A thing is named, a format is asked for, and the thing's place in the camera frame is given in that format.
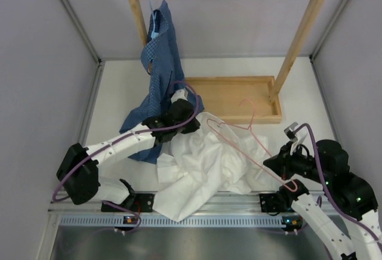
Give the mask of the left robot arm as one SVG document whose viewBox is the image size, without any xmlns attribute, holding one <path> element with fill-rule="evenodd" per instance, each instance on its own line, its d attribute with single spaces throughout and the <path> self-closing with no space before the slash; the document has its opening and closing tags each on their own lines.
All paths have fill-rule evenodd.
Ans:
<svg viewBox="0 0 382 260">
<path fill-rule="evenodd" d="M 113 179 L 106 172 L 114 164 L 142 151 L 159 147 L 177 134 L 199 129 L 194 106 L 185 99 L 172 102 L 159 116 L 152 116 L 133 129 L 108 141 L 84 147 L 69 147 L 57 173 L 57 179 L 74 205 L 101 201 L 106 205 L 130 211 L 136 193 L 124 179 Z"/>
</svg>

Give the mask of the pink wire hanger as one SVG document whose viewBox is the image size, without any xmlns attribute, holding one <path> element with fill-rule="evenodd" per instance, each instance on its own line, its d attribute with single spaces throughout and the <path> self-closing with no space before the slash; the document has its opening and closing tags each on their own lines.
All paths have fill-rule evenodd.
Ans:
<svg viewBox="0 0 382 260">
<path fill-rule="evenodd" d="M 215 119 L 207 119 L 207 125 L 220 139 L 224 140 L 229 146 L 235 149 L 238 153 L 243 155 L 245 160 L 249 163 L 249 168 L 244 174 L 245 181 L 253 190 L 271 190 L 273 183 L 276 182 L 281 187 L 294 193 L 298 189 L 296 181 L 292 180 L 288 185 L 281 177 L 277 177 L 275 173 L 271 172 L 263 165 L 266 157 L 270 157 L 269 143 L 265 143 L 265 138 L 256 136 L 252 130 L 252 125 L 255 119 L 256 106 L 253 101 L 243 99 L 241 103 L 249 103 L 252 107 L 252 114 L 248 126 L 230 125 L 225 121 L 218 122 Z M 245 133 L 243 139 L 240 140 L 241 144 L 237 145 L 223 132 L 224 129 L 235 128 L 235 132 L 241 130 Z"/>
</svg>

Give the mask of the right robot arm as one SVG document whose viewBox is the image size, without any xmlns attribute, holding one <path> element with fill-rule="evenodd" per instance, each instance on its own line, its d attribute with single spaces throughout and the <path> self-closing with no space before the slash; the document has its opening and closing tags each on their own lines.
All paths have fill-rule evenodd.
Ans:
<svg viewBox="0 0 382 260">
<path fill-rule="evenodd" d="M 381 259 L 381 230 L 378 203 L 372 187 L 350 171 L 349 155 L 333 140 L 316 143 L 322 166 L 326 197 L 338 207 L 348 233 L 344 234 L 315 203 L 313 196 L 297 174 L 319 182 L 315 158 L 304 145 L 292 153 L 292 143 L 265 160 L 264 166 L 287 182 L 276 192 L 278 206 L 283 211 L 298 213 L 320 238 L 332 259 Z"/>
</svg>

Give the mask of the white shirt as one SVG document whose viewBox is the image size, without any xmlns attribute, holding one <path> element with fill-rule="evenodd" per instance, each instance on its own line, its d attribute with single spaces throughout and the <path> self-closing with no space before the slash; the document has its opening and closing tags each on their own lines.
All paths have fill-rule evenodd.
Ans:
<svg viewBox="0 0 382 260">
<path fill-rule="evenodd" d="M 201 127 L 194 133 L 176 135 L 162 147 L 157 159 L 158 181 L 163 188 L 156 193 L 153 210 L 179 222 L 199 210 L 218 191 L 248 194 L 253 190 L 245 181 L 249 163 L 243 155 L 220 139 L 207 125 L 207 119 L 221 122 L 210 113 L 200 113 Z M 270 153 L 275 142 L 265 131 L 256 132 L 269 143 Z M 232 129 L 223 132 L 240 145 L 245 133 Z"/>
</svg>

